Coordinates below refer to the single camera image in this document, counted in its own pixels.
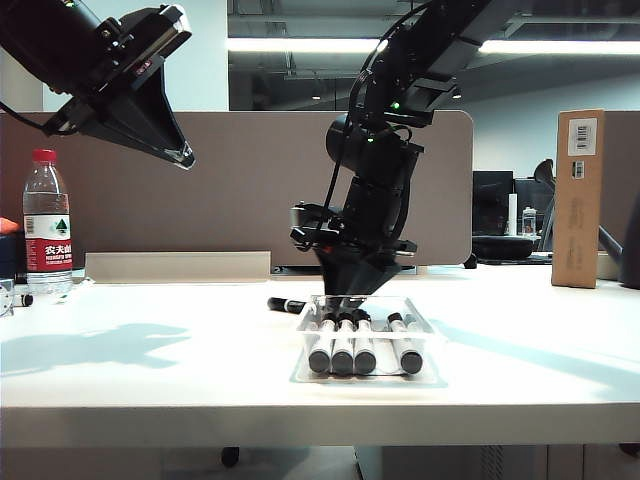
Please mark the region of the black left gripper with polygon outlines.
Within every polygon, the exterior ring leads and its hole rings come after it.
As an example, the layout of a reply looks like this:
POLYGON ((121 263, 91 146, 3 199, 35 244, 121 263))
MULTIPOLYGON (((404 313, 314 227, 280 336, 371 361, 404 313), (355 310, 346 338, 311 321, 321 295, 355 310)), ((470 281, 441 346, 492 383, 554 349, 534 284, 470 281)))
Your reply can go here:
POLYGON ((72 15, 76 38, 55 60, 49 85, 72 99, 45 124, 138 150, 182 169, 194 166, 165 92, 163 14, 131 12, 100 22, 72 15))

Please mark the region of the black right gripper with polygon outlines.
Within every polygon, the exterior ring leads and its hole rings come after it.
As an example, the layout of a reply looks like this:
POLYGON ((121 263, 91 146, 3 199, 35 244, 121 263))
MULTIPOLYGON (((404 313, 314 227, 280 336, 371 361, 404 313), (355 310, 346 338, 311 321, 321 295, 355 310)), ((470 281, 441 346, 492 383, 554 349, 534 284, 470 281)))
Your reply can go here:
POLYGON ((400 272, 397 257, 416 254, 416 243, 401 237, 410 193, 407 179, 393 185, 354 179, 342 207, 319 207, 319 262, 329 306, 347 295, 374 294, 400 272))

